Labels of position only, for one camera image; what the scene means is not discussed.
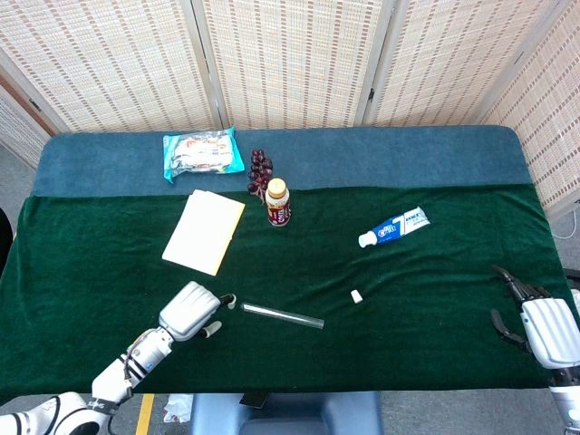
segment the green towel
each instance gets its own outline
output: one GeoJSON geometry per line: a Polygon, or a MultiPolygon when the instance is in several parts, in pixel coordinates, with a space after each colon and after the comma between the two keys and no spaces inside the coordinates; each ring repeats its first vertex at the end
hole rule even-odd
{"type": "Polygon", "coordinates": [[[324,329],[223,309],[216,335],[175,343],[139,392],[546,385],[548,373],[499,340],[489,318],[495,307],[523,333],[491,264],[571,304],[533,186],[291,191],[281,228],[257,198],[226,196],[246,209],[215,277],[161,260],[187,197],[27,199],[0,282],[0,392],[89,392],[190,280],[324,319],[324,329]],[[417,206],[430,225],[358,246],[417,206]]]}

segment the grapes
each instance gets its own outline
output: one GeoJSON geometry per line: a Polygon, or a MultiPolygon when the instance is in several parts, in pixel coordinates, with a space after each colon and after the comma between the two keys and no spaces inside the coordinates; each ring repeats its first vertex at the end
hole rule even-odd
{"type": "Polygon", "coordinates": [[[266,156],[264,150],[256,149],[252,150],[251,162],[251,170],[247,175],[252,182],[247,185],[247,191],[250,195],[259,197],[264,204],[268,181],[274,176],[272,160],[266,156]]]}

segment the paper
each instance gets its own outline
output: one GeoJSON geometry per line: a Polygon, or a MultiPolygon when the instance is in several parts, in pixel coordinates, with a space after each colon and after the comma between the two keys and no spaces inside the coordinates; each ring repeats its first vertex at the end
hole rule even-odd
{"type": "Polygon", "coordinates": [[[194,190],[161,258],[215,276],[245,204],[194,190]]]}

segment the woven screen panel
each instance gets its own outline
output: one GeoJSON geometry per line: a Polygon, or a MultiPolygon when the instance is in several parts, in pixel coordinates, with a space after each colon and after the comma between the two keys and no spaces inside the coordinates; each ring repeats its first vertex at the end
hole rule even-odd
{"type": "Polygon", "coordinates": [[[45,138],[42,138],[4,99],[0,98],[0,143],[36,168],[45,138]]]}
{"type": "Polygon", "coordinates": [[[214,127],[178,0],[6,0],[0,47],[71,131],[214,127]]]}
{"type": "Polygon", "coordinates": [[[411,0],[374,125],[469,123],[549,0],[411,0]]]}
{"type": "Polygon", "coordinates": [[[483,122],[516,131],[545,210],[578,196],[580,0],[556,21],[483,122]]]}
{"type": "Polygon", "coordinates": [[[204,0],[229,120],[351,126],[380,0],[204,0]]]}

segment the snack bag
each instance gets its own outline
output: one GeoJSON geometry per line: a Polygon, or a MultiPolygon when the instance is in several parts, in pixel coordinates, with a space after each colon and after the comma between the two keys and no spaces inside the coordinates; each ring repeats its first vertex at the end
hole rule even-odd
{"type": "Polygon", "coordinates": [[[181,172],[228,174],[244,170],[234,139],[235,127],[163,136],[163,177],[173,184],[181,172]]]}

